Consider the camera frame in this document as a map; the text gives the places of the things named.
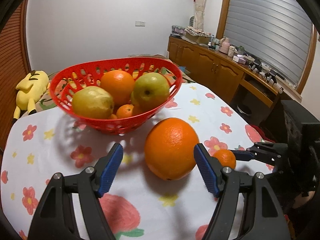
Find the person's right hand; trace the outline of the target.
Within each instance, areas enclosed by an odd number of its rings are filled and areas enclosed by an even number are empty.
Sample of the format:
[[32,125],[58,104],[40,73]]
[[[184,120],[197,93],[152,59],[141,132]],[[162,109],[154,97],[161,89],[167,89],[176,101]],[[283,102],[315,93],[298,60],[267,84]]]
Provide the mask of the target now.
[[295,198],[295,201],[293,202],[292,208],[297,209],[297,208],[303,206],[304,204],[306,204],[308,201],[310,201],[313,198],[314,194],[315,194],[315,191],[309,191],[309,194],[306,197],[303,197],[302,194],[298,195]]

